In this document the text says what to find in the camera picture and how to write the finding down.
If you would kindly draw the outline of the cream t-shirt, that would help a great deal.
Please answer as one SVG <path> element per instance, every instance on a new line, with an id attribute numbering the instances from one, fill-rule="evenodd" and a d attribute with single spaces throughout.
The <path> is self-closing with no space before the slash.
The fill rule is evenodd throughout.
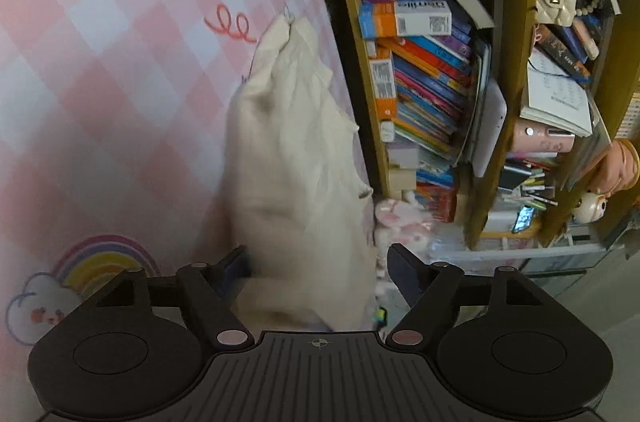
<path id="1" fill-rule="evenodd" d="M 253 331 L 371 324 L 372 189 L 356 168 L 357 124 L 330 91 L 317 34 L 279 15 L 231 107 L 227 197 L 252 275 L 235 310 Z"/>

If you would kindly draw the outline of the pink white bunny plush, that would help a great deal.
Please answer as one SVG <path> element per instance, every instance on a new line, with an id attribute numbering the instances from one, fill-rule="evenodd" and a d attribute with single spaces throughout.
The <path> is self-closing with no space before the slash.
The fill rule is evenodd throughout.
<path id="1" fill-rule="evenodd" d="M 375 227 L 373 242 L 376 250 L 377 300 L 393 289 L 388 272 L 387 255 L 394 243 L 408 249 L 422 262 L 430 259 L 436 231 L 434 217 L 419 205 L 413 191 L 405 191 L 402 199 L 386 198 L 374 207 Z"/>

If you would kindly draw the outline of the pastel sticky note cube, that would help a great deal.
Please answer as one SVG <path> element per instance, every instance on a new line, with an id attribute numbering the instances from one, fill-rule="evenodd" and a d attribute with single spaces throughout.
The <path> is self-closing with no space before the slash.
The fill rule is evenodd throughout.
<path id="1" fill-rule="evenodd" d="M 396 141 L 386 145 L 388 162 L 401 170 L 418 170 L 420 147 L 413 142 Z"/>

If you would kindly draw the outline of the white phone charger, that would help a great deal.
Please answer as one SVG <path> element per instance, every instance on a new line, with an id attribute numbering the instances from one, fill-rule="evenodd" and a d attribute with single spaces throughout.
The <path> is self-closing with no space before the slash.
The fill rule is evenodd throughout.
<path id="1" fill-rule="evenodd" d="M 378 126 L 380 127 L 380 138 L 384 144 L 395 142 L 395 124 L 392 120 L 383 120 Z"/>

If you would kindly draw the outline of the pink pencil case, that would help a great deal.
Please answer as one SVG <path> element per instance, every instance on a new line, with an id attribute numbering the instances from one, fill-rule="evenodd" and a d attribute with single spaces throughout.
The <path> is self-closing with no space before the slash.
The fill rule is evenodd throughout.
<path id="1" fill-rule="evenodd" d="M 515 121 L 511 150 L 513 153 L 568 153 L 575 135 L 551 125 L 518 119 Z"/>

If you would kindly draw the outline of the white tablet on books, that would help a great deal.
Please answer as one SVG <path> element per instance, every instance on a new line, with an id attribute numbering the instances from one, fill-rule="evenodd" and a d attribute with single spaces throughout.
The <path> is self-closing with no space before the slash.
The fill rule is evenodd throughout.
<path id="1" fill-rule="evenodd" d="M 480 122 L 478 123 L 471 163 L 474 176 L 481 179 L 488 168 L 489 161 L 494 153 L 498 139 L 506 120 L 506 100 L 495 79 L 490 79 L 485 90 Z"/>

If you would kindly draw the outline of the row of colourful books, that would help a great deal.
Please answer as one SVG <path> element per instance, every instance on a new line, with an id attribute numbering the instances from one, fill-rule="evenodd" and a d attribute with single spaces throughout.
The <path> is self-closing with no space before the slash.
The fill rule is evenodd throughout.
<path id="1" fill-rule="evenodd" d="M 359 37 L 370 60 L 392 61 L 397 116 L 395 142 L 408 141 L 420 147 L 416 171 L 416 201 L 436 220 L 457 220 L 466 200 L 468 165 L 480 120 L 480 105 L 491 73 L 491 30 L 495 26 L 494 0 L 360 0 L 363 3 L 396 1 L 446 1 L 452 14 L 450 36 L 365 39 Z M 381 121 L 374 112 L 376 124 Z M 388 189 L 388 171 L 398 169 L 388 162 L 382 145 L 385 175 L 383 188 L 392 198 L 402 193 Z"/>

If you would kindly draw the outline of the lying orange white box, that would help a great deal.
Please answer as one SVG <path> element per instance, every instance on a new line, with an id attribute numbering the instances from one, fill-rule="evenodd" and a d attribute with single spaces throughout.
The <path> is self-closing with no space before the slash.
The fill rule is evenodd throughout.
<path id="1" fill-rule="evenodd" d="M 397 91 L 392 61 L 370 60 L 370 76 L 378 118 L 392 120 L 397 116 Z"/>

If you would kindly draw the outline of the tall orange white box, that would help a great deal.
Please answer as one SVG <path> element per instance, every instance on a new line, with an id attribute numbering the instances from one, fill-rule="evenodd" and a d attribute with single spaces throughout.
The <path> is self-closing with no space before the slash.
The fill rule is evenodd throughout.
<path id="1" fill-rule="evenodd" d="M 446 1 L 363 3 L 358 22 L 365 39 L 450 36 L 452 31 Z"/>

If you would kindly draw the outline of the pink checkered table mat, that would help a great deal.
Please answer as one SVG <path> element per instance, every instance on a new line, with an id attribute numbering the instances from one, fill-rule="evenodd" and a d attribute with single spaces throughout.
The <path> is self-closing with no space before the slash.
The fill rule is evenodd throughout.
<path id="1" fill-rule="evenodd" d="M 40 416 L 28 354 L 73 305 L 226 249 L 229 106 L 284 13 L 349 110 L 324 0 L 1 0 L 3 420 Z"/>

